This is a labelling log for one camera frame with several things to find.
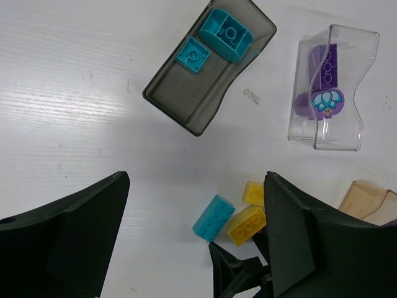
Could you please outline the purple rounded flower lego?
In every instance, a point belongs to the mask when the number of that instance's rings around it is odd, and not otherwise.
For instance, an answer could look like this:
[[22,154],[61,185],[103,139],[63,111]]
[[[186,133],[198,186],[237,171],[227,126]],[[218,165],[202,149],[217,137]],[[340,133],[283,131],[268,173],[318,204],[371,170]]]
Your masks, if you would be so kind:
[[309,120],[331,119],[343,109],[344,95],[338,88],[324,91],[313,91],[311,97],[308,93],[301,93],[295,98],[294,110],[300,117]]

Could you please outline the teal 2x4 lego brick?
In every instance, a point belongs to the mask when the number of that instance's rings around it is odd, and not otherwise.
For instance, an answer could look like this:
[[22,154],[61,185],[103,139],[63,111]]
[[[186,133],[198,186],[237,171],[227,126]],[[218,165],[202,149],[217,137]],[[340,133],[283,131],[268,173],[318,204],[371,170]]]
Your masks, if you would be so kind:
[[192,230],[200,238],[213,242],[235,210],[226,199],[216,195],[193,225]]

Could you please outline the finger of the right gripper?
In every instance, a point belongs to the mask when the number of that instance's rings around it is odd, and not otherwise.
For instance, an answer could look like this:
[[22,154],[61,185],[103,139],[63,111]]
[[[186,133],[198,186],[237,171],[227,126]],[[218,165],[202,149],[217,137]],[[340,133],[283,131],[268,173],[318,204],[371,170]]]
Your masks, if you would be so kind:
[[260,232],[252,239],[267,261],[266,266],[261,263],[259,257],[239,260],[216,243],[209,243],[214,297],[234,297],[254,287],[260,287],[255,297],[273,296],[268,235]]

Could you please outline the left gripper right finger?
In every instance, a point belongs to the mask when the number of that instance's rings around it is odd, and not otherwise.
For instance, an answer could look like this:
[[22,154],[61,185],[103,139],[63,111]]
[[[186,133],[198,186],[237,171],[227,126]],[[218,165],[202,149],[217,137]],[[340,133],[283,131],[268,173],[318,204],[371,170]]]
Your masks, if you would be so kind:
[[395,297],[396,227],[364,222],[281,175],[264,180],[276,297]]

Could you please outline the purple long lego brick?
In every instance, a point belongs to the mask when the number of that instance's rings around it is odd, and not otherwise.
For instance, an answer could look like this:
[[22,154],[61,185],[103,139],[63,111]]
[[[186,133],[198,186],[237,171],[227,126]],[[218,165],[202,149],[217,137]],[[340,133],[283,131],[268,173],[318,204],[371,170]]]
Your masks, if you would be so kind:
[[337,44],[331,43],[325,54],[326,45],[317,45],[311,51],[310,56],[310,76],[314,76],[317,69],[319,73],[316,75],[313,83],[314,91],[322,91],[330,88],[338,87],[337,77]]

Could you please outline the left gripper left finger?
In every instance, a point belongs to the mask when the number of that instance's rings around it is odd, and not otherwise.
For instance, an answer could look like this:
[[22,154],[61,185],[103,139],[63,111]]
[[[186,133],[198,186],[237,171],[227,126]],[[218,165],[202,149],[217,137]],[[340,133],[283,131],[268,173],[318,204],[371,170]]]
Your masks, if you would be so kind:
[[100,297],[129,188],[119,171],[1,219],[1,297]]

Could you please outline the teal rounded patterned lego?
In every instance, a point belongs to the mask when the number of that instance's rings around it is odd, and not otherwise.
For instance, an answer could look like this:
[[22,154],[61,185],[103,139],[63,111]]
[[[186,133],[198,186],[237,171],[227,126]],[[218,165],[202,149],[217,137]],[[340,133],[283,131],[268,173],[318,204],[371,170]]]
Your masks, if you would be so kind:
[[214,9],[209,13],[198,36],[231,63],[239,63],[253,42],[252,33],[223,9]]

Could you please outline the yellow long lego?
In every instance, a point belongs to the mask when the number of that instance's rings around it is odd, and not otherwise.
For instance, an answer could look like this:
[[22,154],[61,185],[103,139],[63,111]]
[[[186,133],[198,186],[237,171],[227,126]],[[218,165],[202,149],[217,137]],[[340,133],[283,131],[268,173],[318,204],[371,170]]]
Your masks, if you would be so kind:
[[263,184],[254,181],[247,181],[243,194],[243,202],[264,207]]

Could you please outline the yellow 2x3 lego brick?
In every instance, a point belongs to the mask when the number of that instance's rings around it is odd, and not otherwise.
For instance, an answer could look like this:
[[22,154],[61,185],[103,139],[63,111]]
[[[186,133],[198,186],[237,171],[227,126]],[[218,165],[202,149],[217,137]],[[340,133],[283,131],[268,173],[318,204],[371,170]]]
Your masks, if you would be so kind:
[[230,220],[226,231],[231,241],[239,247],[262,230],[266,224],[264,209],[251,205]]

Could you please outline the small teal square lego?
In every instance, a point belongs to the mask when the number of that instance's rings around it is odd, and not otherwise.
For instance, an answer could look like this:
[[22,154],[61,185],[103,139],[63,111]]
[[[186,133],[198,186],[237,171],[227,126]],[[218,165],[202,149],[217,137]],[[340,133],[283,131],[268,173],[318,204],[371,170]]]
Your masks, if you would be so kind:
[[190,37],[176,56],[175,61],[193,74],[197,74],[206,60],[210,51],[198,40]]

